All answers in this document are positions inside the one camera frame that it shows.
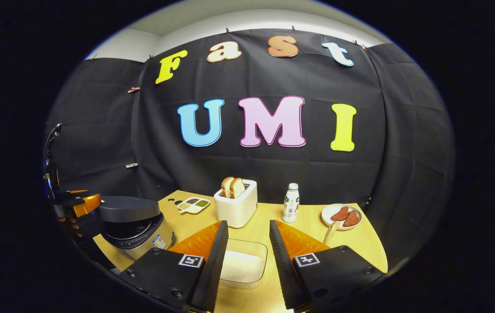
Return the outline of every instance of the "pink letter m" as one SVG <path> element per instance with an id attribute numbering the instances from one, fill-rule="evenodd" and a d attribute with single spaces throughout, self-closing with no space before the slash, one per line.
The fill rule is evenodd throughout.
<path id="1" fill-rule="evenodd" d="M 284 147 L 305 145 L 305 138 L 301 136 L 301 106 L 304 105 L 304 98 L 283 97 L 273 115 L 258 97 L 241 99 L 238 105 L 243 107 L 245 118 L 245 133 L 240 140 L 242 146 L 257 147 L 261 144 L 261 139 L 257 137 L 255 131 L 256 126 L 259 127 L 267 145 L 273 143 L 281 126 L 282 136 L 278 140 L 279 145 Z"/>

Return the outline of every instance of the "black backdrop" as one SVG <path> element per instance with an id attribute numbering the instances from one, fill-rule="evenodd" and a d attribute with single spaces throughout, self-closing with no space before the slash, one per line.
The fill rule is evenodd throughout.
<path id="1" fill-rule="evenodd" d="M 292 58 L 267 52 L 276 35 L 295 36 Z M 207 62 L 208 48 L 236 41 L 237 59 Z M 321 43 L 336 42 L 355 65 L 346 67 Z M 160 59 L 187 56 L 173 77 L 155 84 Z M 140 91 L 128 93 L 131 87 Z M 305 146 L 240 145 L 244 111 L 259 97 L 273 113 L 282 97 L 305 99 Z M 182 139 L 178 107 L 197 103 L 196 129 L 206 133 L 204 101 L 223 99 L 222 134 L 194 147 Z M 334 151 L 334 103 L 356 108 L 353 151 Z M 258 182 L 260 202 L 280 203 L 288 183 L 302 204 L 361 204 L 387 253 L 389 267 L 412 256 L 436 227 L 454 176 L 454 139 L 445 105 L 421 68 L 395 44 L 361 46 L 293 30 L 242 30 L 182 44 L 141 62 L 82 61 L 47 120 L 63 131 L 54 147 L 64 189 L 159 200 L 176 189 L 212 195 L 227 176 Z M 138 166 L 126 168 L 127 164 Z"/>
<path id="2" fill-rule="evenodd" d="M 270 37 L 294 36 L 298 55 L 279 58 L 269 55 Z M 235 41 L 242 55 L 237 59 L 207 62 L 208 48 L 223 41 Z M 352 67 L 338 64 L 323 42 L 334 41 L 348 50 Z M 174 76 L 158 85 L 162 57 L 187 50 Z M 212 195 L 227 176 L 258 183 L 260 202 L 281 203 L 289 183 L 298 183 L 301 202 L 323 204 L 362 202 L 371 195 L 377 178 L 385 138 L 385 116 L 381 88 L 369 56 L 351 42 L 309 32 L 292 30 L 242 30 L 218 34 L 172 48 L 146 63 L 141 91 L 134 109 L 137 136 L 134 152 L 140 164 L 140 185 L 155 190 L 160 181 L 158 162 L 171 173 L 181 189 Z M 271 113 L 282 97 L 305 99 L 301 108 L 303 147 L 282 147 L 264 141 L 257 147 L 240 145 L 244 136 L 244 111 L 238 101 L 259 97 Z M 180 105 L 197 103 L 198 133 L 206 133 L 208 111 L 204 101 L 223 99 L 222 134 L 216 143 L 193 147 L 182 139 Z M 353 119 L 355 149 L 333 151 L 336 115 L 334 103 L 356 108 Z"/>

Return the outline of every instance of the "spoon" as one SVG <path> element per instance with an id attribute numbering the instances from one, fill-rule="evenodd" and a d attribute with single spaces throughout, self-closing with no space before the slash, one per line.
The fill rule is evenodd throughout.
<path id="1" fill-rule="evenodd" d="M 338 227 L 341 225 L 341 222 L 334 222 L 329 226 L 329 229 L 327 230 L 327 233 L 325 234 L 325 239 L 323 239 L 323 243 L 327 244 L 329 243 L 329 240 L 333 238 L 333 234 L 337 231 Z"/>

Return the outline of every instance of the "white toaster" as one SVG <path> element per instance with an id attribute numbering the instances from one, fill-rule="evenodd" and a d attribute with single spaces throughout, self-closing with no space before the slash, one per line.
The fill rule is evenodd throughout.
<path id="1" fill-rule="evenodd" d="M 222 190 L 218 190 L 213 196 L 218 220 L 225 220 L 233 228 L 241 228 L 247 224 L 257 209 L 257 182 L 242 182 L 246 190 L 237 199 L 222 196 Z"/>

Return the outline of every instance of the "clear plastic container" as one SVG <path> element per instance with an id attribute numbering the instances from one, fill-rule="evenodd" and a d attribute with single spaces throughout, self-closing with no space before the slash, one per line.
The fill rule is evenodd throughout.
<path id="1" fill-rule="evenodd" d="M 246 240 L 228 239 L 220 283 L 237 288 L 255 288 L 267 263 L 267 246 Z"/>

